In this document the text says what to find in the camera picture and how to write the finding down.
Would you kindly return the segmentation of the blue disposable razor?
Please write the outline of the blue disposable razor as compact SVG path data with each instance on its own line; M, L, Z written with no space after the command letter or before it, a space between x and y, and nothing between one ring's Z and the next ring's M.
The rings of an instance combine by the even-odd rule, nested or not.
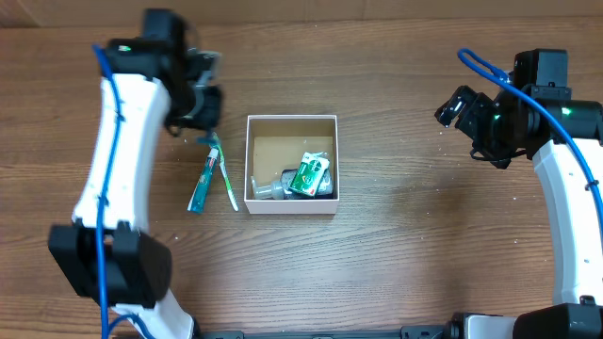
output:
M220 144L220 139L217 137L216 134L211 134L206 137L198 137L197 142L199 144L208 145L209 147L216 147L217 145Z

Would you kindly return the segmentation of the clear bottle dark liquid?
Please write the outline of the clear bottle dark liquid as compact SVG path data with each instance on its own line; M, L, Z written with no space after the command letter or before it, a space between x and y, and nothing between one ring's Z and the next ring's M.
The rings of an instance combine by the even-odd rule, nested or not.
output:
M334 181L329 171L326 171L318 186L318 192L313 196L296 193L290 190L297 171L295 169L285 169L278 181L273 181L266 186L260 186L252 176L253 198L255 200L272 199L281 200L329 200L334 197Z

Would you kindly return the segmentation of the green white small packet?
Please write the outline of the green white small packet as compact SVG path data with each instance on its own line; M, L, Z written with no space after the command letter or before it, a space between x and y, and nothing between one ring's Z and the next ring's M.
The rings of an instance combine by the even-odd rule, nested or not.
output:
M325 152L305 153L289 183L289 189L309 198L325 196L334 191L330 173L330 160Z

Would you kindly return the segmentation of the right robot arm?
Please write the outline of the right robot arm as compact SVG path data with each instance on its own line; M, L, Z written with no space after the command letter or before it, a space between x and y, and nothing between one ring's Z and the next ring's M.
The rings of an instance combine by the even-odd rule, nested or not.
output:
M525 84L495 99L457 88L434 114L499 169L524 155L542 186L554 256L551 306L517 317L457 313L441 338L602 336L602 106L568 88Z

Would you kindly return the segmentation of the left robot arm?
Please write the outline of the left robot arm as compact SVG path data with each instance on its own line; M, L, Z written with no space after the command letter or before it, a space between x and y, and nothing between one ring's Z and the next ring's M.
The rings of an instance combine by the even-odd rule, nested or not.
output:
M143 338L198 338L171 291L170 250L149 233L149 190L161 130L204 132L217 144L220 54L180 40L115 39L96 47L101 119L87 182L48 248L73 288L95 301L101 334L127 321Z

